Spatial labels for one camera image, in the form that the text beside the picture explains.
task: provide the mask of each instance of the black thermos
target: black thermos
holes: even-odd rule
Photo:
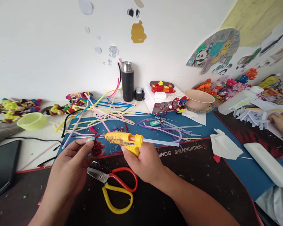
[[[123,86],[123,99],[126,102],[131,102],[134,99],[134,71],[131,62],[123,62],[121,76]]]

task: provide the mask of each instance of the cloth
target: cloth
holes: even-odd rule
[[[22,132],[24,129],[13,123],[0,123],[0,142],[5,138]]]
[[[283,226],[283,188],[274,186],[261,195],[256,203],[278,225]]]

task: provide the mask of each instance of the blue cutting mat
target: blue cutting mat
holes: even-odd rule
[[[187,125],[200,125],[199,123],[185,117],[182,115],[178,115],[175,112],[169,112],[167,113],[166,117],[168,119],[174,120],[174,121],[168,121],[176,126],[187,126]],[[154,118],[154,116],[132,116],[128,117],[129,119],[133,120],[135,123],[138,123],[140,120],[145,118]],[[82,118],[81,121],[89,121],[94,120],[95,118]],[[71,124],[76,123],[77,119],[72,119]],[[124,132],[126,132],[125,124],[119,120],[109,120],[105,122],[107,127],[112,131],[112,128],[114,126],[117,127],[124,127]],[[87,126],[87,123],[80,124],[79,126]],[[236,139],[236,137],[229,131],[229,129],[213,114],[213,112],[210,112],[207,114],[207,123],[206,126],[202,127],[195,127],[195,128],[186,128],[186,130],[191,129],[194,134],[200,134],[201,138],[210,137],[211,133],[215,133],[214,128],[220,129],[223,131],[231,140],[234,141],[234,143],[240,147],[244,153],[241,155],[243,157],[249,157],[251,158],[251,155],[247,152],[247,150],[243,147],[243,145],[240,143],[239,140]],[[103,132],[107,132],[105,127],[100,123],[96,126],[94,126],[94,129],[98,131],[98,133],[102,134]],[[143,128],[141,126],[131,126],[128,125],[129,132],[135,135],[136,133],[142,134],[144,138],[148,139],[154,139],[154,140],[163,140],[163,141],[173,141],[171,135],[166,134],[164,132],[156,130],[156,132],[153,132],[150,129]],[[92,133],[90,130],[81,130],[80,133]],[[68,137],[68,134],[64,138],[63,142],[66,141]],[[117,144],[110,144],[105,139],[99,139],[103,144],[106,145],[106,154],[105,155],[111,155],[114,152],[121,151],[121,148]],[[60,147],[58,154],[60,154],[62,151],[62,147]],[[266,175],[266,173],[261,169],[261,167],[257,164],[255,160],[251,159],[244,159],[244,158],[238,158],[237,160],[226,160],[228,165],[232,168],[232,170],[236,173],[238,178],[241,180],[241,182],[244,184],[246,189],[248,190],[250,196],[253,200],[256,200],[261,194],[264,193],[267,189],[269,189],[271,186],[273,186],[273,182],[270,180],[270,178]]]

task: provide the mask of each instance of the red and yellow scissors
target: red and yellow scissors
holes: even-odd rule
[[[130,173],[132,173],[132,175],[134,176],[134,179],[135,179],[135,187],[133,189],[131,189],[130,187],[128,187],[117,175],[115,175],[116,172],[119,172],[119,171],[129,171]],[[108,208],[115,214],[123,214],[123,213],[126,213],[132,206],[132,203],[133,203],[133,192],[136,191],[137,189],[137,185],[138,185],[138,181],[137,181],[137,176],[136,174],[128,167],[120,167],[120,168],[117,168],[117,169],[114,169],[112,170],[112,173],[110,174],[106,174],[106,173],[103,173],[97,169],[93,169],[93,168],[88,168],[87,169],[87,173],[92,176],[93,178],[99,180],[100,182],[103,182],[104,183],[104,186],[102,188],[103,190],[103,194],[104,194],[104,197],[105,197],[105,201],[107,203],[107,206]],[[116,179],[117,182],[119,182],[119,184],[123,187],[115,187],[115,186],[111,186],[108,184],[108,179],[110,177],[113,177],[114,179]],[[122,192],[122,193],[125,193],[125,194],[128,194],[130,195],[131,199],[130,199],[130,204],[123,208],[123,209],[118,209],[118,208],[115,208],[110,200],[109,200],[109,196],[108,196],[108,193],[107,193],[107,190],[106,189],[109,189],[109,190],[112,190],[112,191],[118,191],[118,192]]]

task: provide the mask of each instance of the white bottle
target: white bottle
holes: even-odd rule
[[[221,104],[218,107],[218,111],[221,114],[227,115],[231,113],[232,111],[235,111],[244,105],[248,104],[249,102],[257,99],[257,94],[263,92],[264,89],[262,89],[259,86],[253,86],[249,90],[243,90],[240,93],[236,94],[231,99],[227,100],[223,104]]]

